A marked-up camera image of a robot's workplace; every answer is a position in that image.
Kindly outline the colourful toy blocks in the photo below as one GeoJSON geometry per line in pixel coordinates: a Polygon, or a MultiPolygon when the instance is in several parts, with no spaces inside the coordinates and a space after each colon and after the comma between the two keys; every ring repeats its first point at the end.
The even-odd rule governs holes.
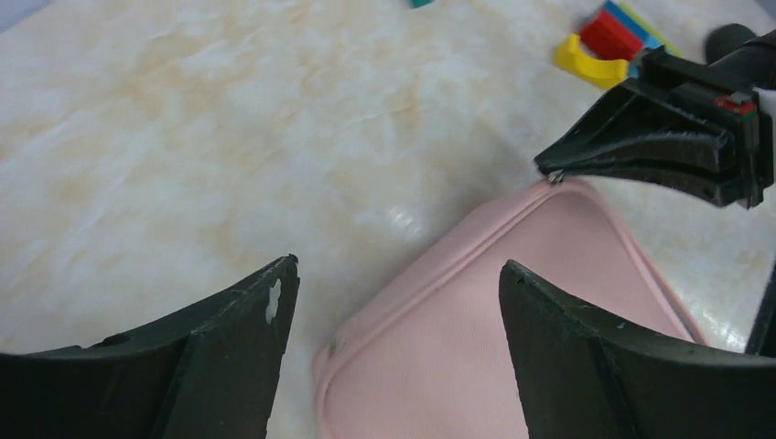
{"type": "Polygon", "coordinates": [[[638,76],[636,56],[646,48],[677,49],[623,2],[604,2],[554,51],[553,64],[602,90],[638,76]]]}

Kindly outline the small teal box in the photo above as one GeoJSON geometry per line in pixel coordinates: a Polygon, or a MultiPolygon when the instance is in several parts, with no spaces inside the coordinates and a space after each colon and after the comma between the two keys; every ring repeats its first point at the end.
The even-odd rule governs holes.
{"type": "Polygon", "coordinates": [[[411,8],[417,9],[424,7],[426,5],[430,5],[434,2],[434,0],[408,0],[407,3],[410,5],[411,8]]]}

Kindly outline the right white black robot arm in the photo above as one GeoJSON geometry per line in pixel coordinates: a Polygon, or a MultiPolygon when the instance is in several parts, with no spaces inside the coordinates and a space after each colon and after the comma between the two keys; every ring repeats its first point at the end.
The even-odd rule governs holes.
{"type": "Polygon", "coordinates": [[[534,159],[549,179],[612,177],[668,187],[717,207],[751,209],[775,182],[775,36],[729,24],[704,63],[665,48],[606,91],[534,159]]]}

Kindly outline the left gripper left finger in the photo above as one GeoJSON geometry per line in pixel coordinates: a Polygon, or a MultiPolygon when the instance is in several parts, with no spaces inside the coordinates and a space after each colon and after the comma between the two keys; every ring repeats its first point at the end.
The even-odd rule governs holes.
{"type": "Polygon", "coordinates": [[[264,438],[296,308],[287,255],[87,348],[1,357],[4,438],[264,438]]]}

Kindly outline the pink medicine kit case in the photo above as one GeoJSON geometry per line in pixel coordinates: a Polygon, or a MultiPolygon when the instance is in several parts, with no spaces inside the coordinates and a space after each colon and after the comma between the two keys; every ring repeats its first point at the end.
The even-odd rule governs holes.
{"type": "Polygon", "coordinates": [[[526,437],[498,298],[509,260],[636,324],[703,341],[598,191],[541,181],[471,212],[320,351],[321,435],[526,437]]]}

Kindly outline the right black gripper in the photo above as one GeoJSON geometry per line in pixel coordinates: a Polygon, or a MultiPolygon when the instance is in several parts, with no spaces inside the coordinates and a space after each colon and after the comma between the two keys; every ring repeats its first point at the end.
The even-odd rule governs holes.
{"type": "Polygon", "coordinates": [[[717,207],[761,204],[774,182],[774,49],[740,47],[706,65],[647,49],[639,71],[539,153],[537,169],[668,187],[717,207]]]}

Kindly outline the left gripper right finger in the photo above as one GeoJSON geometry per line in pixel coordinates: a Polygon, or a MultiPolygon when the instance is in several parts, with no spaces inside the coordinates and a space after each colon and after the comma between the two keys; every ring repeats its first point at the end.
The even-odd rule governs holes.
{"type": "Polygon", "coordinates": [[[532,438],[772,438],[775,361],[653,331],[517,262],[501,316],[532,438]]]}

